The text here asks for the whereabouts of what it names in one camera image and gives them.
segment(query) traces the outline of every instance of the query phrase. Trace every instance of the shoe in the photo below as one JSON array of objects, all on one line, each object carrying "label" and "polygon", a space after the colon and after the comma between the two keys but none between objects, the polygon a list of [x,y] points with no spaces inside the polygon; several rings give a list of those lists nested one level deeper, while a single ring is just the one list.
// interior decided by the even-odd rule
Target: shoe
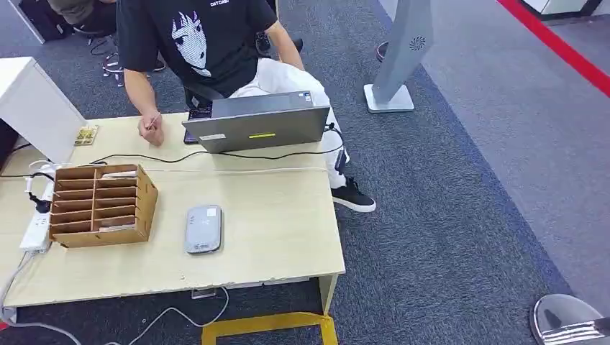
[{"label": "shoe", "polygon": [[271,42],[269,42],[269,37],[267,37],[266,33],[256,33],[256,49],[261,54],[266,54],[271,49]]},{"label": "shoe", "polygon": [[160,72],[162,70],[165,70],[165,63],[163,63],[163,61],[161,60],[157,60],[157,62],[155,63],[155,69],[153,69],[153,72]]},{"label": "shoe", "polygon": [[383,62],[386,58],[386,52],[388,51],[388,43],[384,42],[377,46],[377,60]]},{"label": "shoe", "polygon": [[330,191],[335,203],[340,203],[356,212],[373,212],[377,207],[372,198],[360,192],[354,178],[347,178],[344,186],[331,188]]}]

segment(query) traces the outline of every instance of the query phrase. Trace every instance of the man's right arm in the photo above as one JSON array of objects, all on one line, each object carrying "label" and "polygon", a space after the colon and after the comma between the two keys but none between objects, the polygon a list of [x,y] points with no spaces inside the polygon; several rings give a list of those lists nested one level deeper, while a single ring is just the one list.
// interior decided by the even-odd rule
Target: man's right arm
[{"label": "man's right arm", "polygon": [[153,70],[157,60],[155,25],[140,0],[117,2],[119,59],[124,68],[125,88],[130,101],[142,114],[140,135],[155,145],[163,143],[161,118],[155,92],[145,71]]},{"label": "man's right arm", "polygon": [[138,123],[138,132],[149,143],[160,146],[163,143],[161,113],[157,110],[155,92],[146,73],[135,70],[125,71],[125,88],[130,101],[142,114]]},{"label": "man's right arm", "polygon": [[152,121],[159,114],[155,92],[146,73],[126,69],[125,89],[127,89],[130,101],[147,120]]}]

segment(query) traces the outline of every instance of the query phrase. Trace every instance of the white pants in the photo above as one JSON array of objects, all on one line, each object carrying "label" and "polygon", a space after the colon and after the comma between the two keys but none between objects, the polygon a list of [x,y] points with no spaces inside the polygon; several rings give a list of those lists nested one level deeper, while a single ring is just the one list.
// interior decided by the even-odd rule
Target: white pants
[{"label": "white pants", "polygon": [[[271,59],[259,59],[254,79],[246,86],[235,91],[231,97],[260,96],[294,91],[309,91],[316,106],[330,105],[330,100],[324,92],[324,86],[311,74],[287,63],[280,63]],[[330,124],[331,122],[334,123],[334,127],[338,131],[341,131],[332,108],[328,112],[326,123]],[[324,151],[332,150],[340,145],[341,139],[337,133],[325,132],[322,136],[322,149]],[[330,188],[345,185],[345,176],[339,175],[339,172],[334,169],[338,154],[339,150],[324,155]]]}]

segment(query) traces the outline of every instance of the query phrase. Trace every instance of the black t-shirt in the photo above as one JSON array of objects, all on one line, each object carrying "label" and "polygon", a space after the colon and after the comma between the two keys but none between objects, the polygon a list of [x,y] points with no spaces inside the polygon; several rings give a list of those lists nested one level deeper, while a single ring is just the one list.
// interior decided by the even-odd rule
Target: black t-shirt
[{"label": "black t-shirt", "polygon": [[121,64],[153,70],[160,51],[182,81],[229,96],[256,74],[246,39],[277,20],[265,0],[118,0]]}]

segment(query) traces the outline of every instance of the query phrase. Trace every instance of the small box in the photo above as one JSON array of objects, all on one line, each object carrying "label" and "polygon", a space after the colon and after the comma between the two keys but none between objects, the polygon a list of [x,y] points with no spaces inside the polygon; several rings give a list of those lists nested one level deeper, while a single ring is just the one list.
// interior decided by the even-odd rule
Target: small box
[{"label": "small box", "polygon": [[157,197],[139,165],[58,169],[49,237],[67,248],[146,242]]}]

